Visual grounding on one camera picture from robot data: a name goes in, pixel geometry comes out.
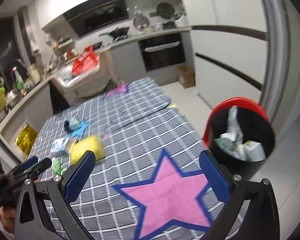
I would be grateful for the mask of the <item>person's left hand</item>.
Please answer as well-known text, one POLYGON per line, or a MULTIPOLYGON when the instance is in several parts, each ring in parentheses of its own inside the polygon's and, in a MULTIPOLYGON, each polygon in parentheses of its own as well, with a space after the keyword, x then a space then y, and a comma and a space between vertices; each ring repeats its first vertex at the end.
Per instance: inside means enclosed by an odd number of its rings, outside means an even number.
POLYGON ((14 239, 14 219, 16 211, 11 207, 0 208, 0 230, 7 239, 14 239))

